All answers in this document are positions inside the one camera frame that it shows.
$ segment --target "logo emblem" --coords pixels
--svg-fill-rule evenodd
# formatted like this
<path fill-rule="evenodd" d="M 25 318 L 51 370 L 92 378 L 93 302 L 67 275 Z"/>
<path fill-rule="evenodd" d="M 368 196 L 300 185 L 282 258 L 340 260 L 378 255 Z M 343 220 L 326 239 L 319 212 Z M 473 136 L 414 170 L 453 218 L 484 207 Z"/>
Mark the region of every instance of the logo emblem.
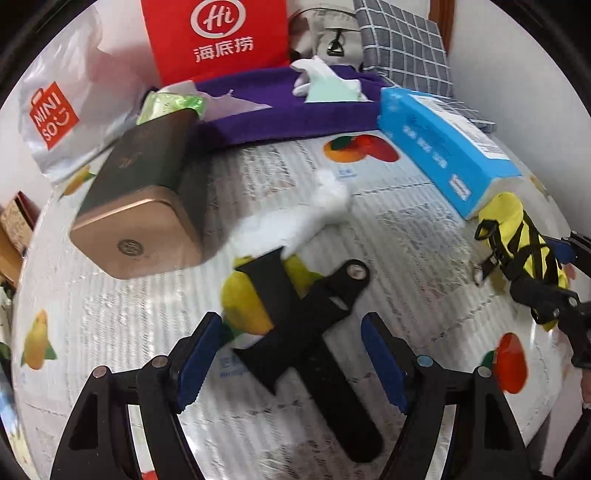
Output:
<path fill-rule="evenodd" d="M 127 168 L 132 166 L 135 163 L 135 157 L 129 158 L 129 157 L 121 157 L 119 159 L 119 168 Z"/>
<path fill-rule="evenodd" d="M 79 122 L 56 82 L 46 90 L 40 88 L 35 92 L 29 115 L 45 140 L 47 150 L 51 150 Z"/>
<path fill-rule="evenodd" d="M 119 242 L 117 244 L 117 248 L 127 257 L 138 257 L 144 253 L 144 247 L 142 244 L 129 238 Z"/>
<path fill-rule="evenodd" d="M 191 14 L 191 27 L 205 38 L 224 38 L 236 33 L 245 20 L 240 0 L 204 0 Z"/>

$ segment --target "white cloth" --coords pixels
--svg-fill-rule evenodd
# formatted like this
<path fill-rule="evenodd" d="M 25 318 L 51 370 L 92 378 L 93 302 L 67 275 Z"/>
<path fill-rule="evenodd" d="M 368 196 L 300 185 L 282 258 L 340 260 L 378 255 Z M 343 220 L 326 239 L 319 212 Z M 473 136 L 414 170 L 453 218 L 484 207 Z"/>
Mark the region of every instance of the white cloth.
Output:
<path fill-rule="evenodd" d="M 231 241 L 236 257 L 260 257 L 279 247 L 281 256 L 295 254 L 328 224 L 343 222 L 349 212 L 351 193 L 329 170 L 316 173 L 317 187 L 310 203 L 273 210 L 244 219 Z"/>

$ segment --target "orange fruit print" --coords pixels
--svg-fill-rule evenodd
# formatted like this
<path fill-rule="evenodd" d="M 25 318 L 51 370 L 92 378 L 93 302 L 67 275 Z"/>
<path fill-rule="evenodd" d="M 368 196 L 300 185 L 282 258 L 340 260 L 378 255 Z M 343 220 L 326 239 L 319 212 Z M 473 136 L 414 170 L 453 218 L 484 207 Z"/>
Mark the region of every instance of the orange fruit print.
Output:
<path fill-rule="evenodd" d="M 506 333 L 501 338 L 493 370 L 502 390 L 515 394 L 523 389 L 527 380 L 527 363 L 516 334 Z"/>
<path fill-rule="evenodd" d="M 324 146 L 324 154 L 337 163 L 353 163 L 367 156 L 387 163 L 400 158 L 395 148 L 383 138 L 368 134 L 337 137 Z"/>

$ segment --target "plaid pillow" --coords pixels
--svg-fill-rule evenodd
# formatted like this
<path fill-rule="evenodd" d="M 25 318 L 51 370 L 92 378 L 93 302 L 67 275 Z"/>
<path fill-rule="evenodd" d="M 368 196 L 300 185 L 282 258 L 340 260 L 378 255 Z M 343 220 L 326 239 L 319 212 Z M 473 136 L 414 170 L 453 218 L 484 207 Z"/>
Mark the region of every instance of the plaid pillow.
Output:
<path fill-rule="evenodd" d="M 452 95 L 452 78 L 435 22 L 382 0 L 353 0 L 364 70 L 411 90 Z"/>

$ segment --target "screw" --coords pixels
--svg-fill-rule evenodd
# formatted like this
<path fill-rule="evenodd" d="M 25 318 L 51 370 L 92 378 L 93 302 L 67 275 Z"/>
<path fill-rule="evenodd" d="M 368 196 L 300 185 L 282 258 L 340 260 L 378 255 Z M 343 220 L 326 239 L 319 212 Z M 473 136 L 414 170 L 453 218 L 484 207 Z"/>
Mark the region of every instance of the screw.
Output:
<path fill-rule="evenodd" d="M 417 363 L 421 365 L 421 367 L 432 367 L 433 366 L 433 358 L 428 355 L 419 355 L 417 357 Z"/>
<path fill-rule="evenodd" d="M 347 267 L 347 275 L 355 280 L 363 280 L 368 273 L 361 265 L 351 264 Z"/>
<path fill-rule="evenodd" d="M 480 375 L 482 378 L 489 378 L 492 375 L 491 369 L 485 367 L 484 365 L 478 367 L 478 370 L 476 371 L 478 372 L 478 375 Z"/>
<path fill-rule="evenodd" d="M 107 374 L 107 367 L 105 367 L 104 365 L 101 365 L 100 367 L 96 367 L 93 371 L 92 371 L 92 376 L 95 378 L 102 378 Z"/>
<path fill-rule="evenodd" d="M 152 367 L 162 368 L 162 367 L 166 366 L 167 363 L 168 363 L 168 358 L 165 357 L 164 355 L 159 355 L 152 360 Z"/>

